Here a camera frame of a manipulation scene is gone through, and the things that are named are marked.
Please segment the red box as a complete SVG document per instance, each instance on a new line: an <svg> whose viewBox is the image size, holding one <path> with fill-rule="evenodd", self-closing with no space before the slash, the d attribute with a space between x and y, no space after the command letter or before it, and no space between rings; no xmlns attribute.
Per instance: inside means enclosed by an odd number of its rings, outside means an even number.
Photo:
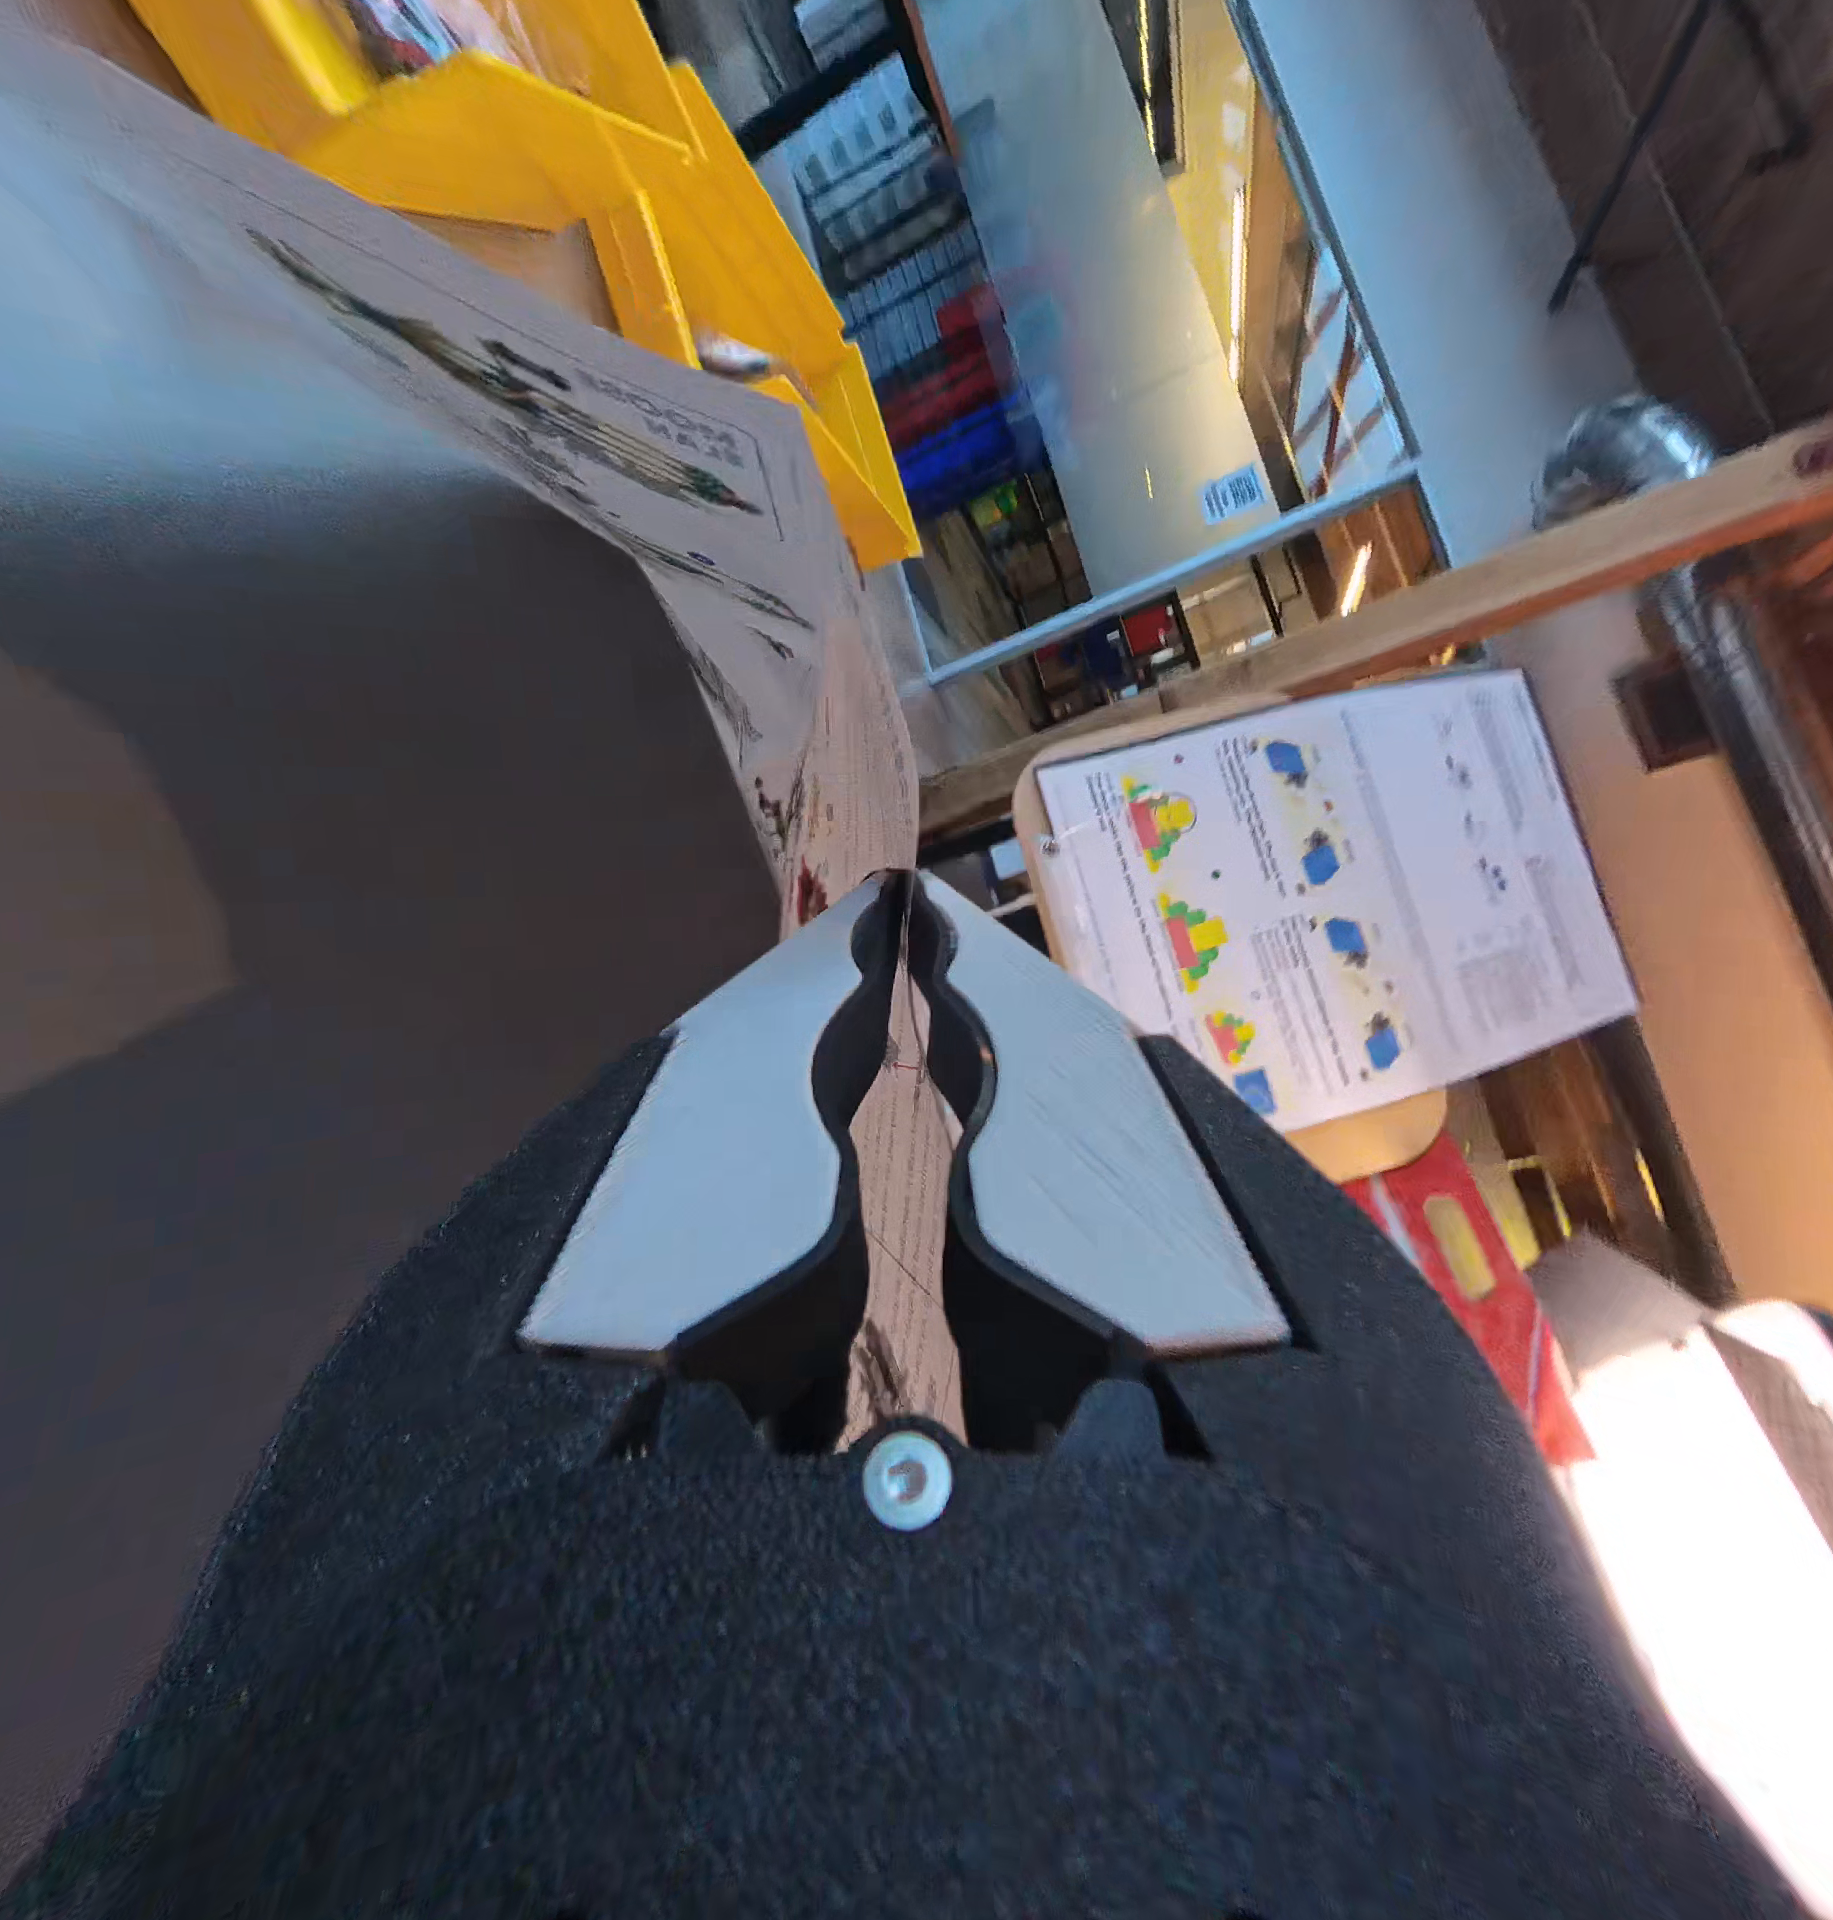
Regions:
<svg viewBox="0 0 1833 1920"><path fill-rule="evenodd" d="M1554 1469L1591 1461L1596 1447L1552 1321L1456 1139L1442 1132L1407 1166L1348 1181L1344 1192L1432 1286L1543 1461Z"/></svg>

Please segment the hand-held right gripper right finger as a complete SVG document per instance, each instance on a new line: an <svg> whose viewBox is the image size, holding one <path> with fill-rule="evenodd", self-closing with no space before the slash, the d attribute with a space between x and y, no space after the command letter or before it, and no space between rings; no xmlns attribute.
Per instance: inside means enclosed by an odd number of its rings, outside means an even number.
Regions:
<svg viewBox="0 0 1833 1920"><path fill-rule="evenodd" d="M959 1126L943 1310L970 1447L1039 1453L1129 1380L1194 1448L1168 1367L1277 1352L1293 1321L1143 1039L938 877L909 885L909 980Z"/></svg>

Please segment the wooden beam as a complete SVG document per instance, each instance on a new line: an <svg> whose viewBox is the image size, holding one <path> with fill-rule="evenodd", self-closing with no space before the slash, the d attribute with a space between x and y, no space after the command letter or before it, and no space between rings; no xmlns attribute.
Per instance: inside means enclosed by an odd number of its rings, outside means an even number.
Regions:
<svg viewBox="0 0 1833 1920"><path fill-rule="evenodd" d="M1278 697L1308 699L1420 673L1458 647L1566 607L1817 522L1833 522L1833 416L1721 457L1702 475L1584 509L1357 613L1214 660L1165 683L1154 704L1088 714L929 775L918 848L970 839L1011 816L1036 763L1096 751L1114 737L1156 737L1238 716Z"/></svg>

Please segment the large instruction sheet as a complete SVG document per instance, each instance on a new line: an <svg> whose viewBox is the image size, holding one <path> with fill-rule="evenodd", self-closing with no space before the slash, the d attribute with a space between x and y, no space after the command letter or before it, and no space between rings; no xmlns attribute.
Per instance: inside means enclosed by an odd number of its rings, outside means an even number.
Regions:
<svg viewBox="0 0 1833 1920"><path fill-rule="evenodd" d="M0 253L64 224L53 262L16 262L16 298L117 286L37 323L0 370L18 433L57 404L61 441L31 439L5 502L57 507L38 536L134 537L7 586L0 637L31 647L38 614L71 613L68 664L208 704L246 695L252 593L239 589L181 661L167 593L194 584L221 509L252 482L303 482L303 439L418 434L405 474L378 460L339 479L347 519L312 565L381 626L400 681L430 660L434 531L407 509L521 491L625 556L656 596L783 867L801 851L821 711L864 664L864 604L805 418L586 323L518 281L285 159L256 152L165 95L35 29L0 25Z"/></svg>

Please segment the background storage shelves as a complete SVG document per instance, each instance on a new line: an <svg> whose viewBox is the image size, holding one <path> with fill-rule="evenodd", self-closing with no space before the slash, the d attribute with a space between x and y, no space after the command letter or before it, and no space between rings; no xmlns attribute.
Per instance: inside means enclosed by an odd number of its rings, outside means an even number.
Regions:
<svg viewBox="0 0 1833 1920"><path fill-rule="evenodd" d="M645 5L857 347L913 515L931 664L1042 727L1203 661L1170 581L1248 458L1170 177L1182 6Z"/></svg>

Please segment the clipped instruction sheet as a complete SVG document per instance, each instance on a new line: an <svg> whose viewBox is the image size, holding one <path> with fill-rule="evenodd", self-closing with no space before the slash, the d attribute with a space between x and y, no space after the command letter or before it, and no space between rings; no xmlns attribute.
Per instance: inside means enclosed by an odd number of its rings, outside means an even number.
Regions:
<svg viewBox="0 0 1833 1920"><path fill-rule="evenodd" d="M1066 969L1283 1134L1641 1007L1519 669L1261 706L1034 781Z"/></svg>

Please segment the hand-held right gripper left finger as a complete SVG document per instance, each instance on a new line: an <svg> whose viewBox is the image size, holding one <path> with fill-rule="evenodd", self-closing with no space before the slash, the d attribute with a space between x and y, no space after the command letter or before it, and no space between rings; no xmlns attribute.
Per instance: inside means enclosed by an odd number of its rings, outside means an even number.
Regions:
<svg viewBox="0 0 1833 1920"><path fill-rule="evenodd" d="M892 1039L911 871L842 899L670 1026L526 1312L544 1355L723 1387L833 1453L871 1292L855 1114Z"/></svg>

